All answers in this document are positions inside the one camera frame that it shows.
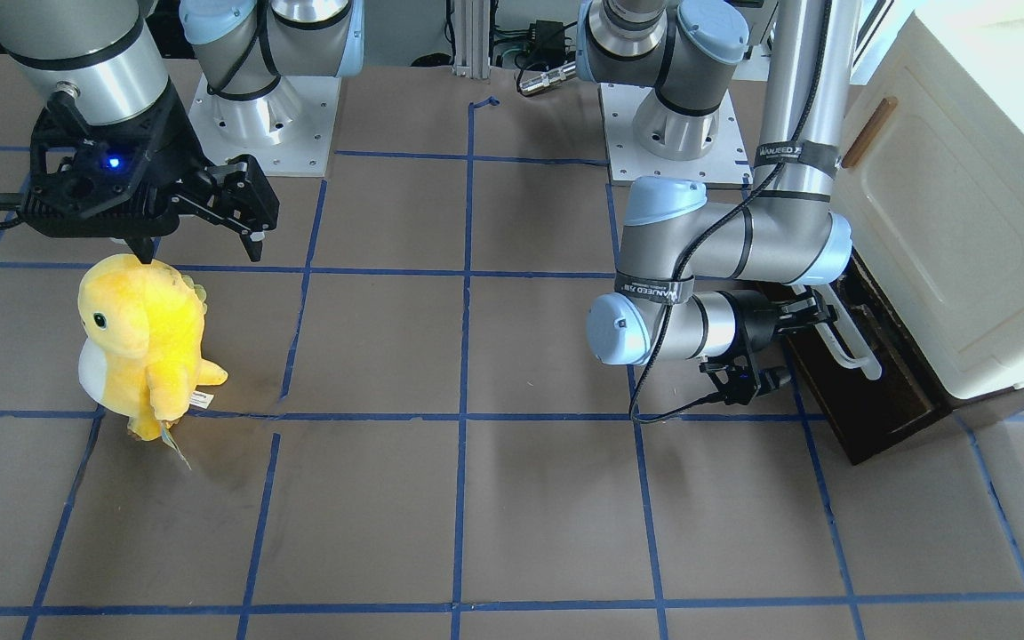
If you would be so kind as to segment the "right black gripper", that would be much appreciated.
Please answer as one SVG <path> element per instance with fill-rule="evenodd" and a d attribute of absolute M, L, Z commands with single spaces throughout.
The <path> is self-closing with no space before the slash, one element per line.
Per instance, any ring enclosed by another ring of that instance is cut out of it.
<path fill-rule="evenodd" d="M 145 112 L 109 125 L 86 123 L 68 91 L 50 94 L 31 135 L 28 186 L 18 216 L 53 238 L 112 236 L 150 266 L 160 236 L 183 214 L 238 236 L 260 262 L 276 230 L 280 200 L 259 158 L 210 166 L 173 84 Z"/>

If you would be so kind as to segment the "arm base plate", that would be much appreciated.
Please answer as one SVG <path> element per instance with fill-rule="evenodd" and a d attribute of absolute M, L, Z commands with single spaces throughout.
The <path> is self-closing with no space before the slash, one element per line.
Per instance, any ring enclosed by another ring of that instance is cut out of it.
<path fill-rule="evenodd" d="M 343 84 L 337 77 L 285 76 L 268 96 L 232 101 L 208 93 L 202 76 L 188 120 L 216 164 L 247 154 L 268 177 L 325 177 Z"/>
<path fill-rule="evenodd" d="M 600 98 L 613 185 L 662 177 L 738 188 L 751 179 L 729 93 L 716 112 L 703 116 L 674 112 L 645 86 L 600 84 Z"/>

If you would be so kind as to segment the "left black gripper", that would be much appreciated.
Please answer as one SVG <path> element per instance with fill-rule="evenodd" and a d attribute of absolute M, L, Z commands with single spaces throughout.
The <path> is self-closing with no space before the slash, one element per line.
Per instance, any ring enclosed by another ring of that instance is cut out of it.
<path fill-rule="evenodd" d="M 768 348 L 779 336 L 811 331 L 820 325 L 831 325 L 840 319 L 837 309 L 820 292 L 805 289 L 790 300 L 769 300 L 762 292 L 736 289 L 729 292 L 729 302 L 734 308 L 736 333 L 729 349 L 731 362 L 702 362 L 702 372 L 714 385 L 714 390 L 703 396 L 703 404 L 748 404 L 748 368 L 757 352 Z"/>

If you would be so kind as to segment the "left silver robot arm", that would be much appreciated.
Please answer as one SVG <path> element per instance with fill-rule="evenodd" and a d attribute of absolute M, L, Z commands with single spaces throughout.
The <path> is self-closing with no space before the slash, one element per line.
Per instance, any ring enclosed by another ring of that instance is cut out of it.
<path fill-rule="evenodd" d="M 861 4 L 780 1 L 752 190 L 712 204 L 699 180 L 639 177 L 630 187 L 614 289 L 597 297 L 587 340 L 603 364 L 696 360 L 712 404 L 748 404 L 788 380 L 755 355 L 783 333 L 833 319 L 817 294 L 699 291 L 701 278 L 821 286 L 851 258 L 851 227 L 830 210 Z M 672 127 L 716 120 L 750 44 L 724 1 L 586 1 L 578 76 L 647 86 L 644 145 L 667 153 Z"/>

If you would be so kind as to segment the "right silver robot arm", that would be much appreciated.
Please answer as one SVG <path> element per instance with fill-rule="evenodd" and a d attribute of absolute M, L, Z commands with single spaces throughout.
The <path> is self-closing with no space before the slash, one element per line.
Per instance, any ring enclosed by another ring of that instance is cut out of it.
<path fill-rule="evenodd" d="M 321 140 L 292 79 L 357 76 L 362 1 L 182 1 L 204 76 L 186 109 L 137 1 L 0 1 L 0 44 L 44 98 L 28 186 L 0 211 L 52 238 L 110 238 L 137 259 L 183 216 L 261 258 L 279 223 L 268 171 Z"/>

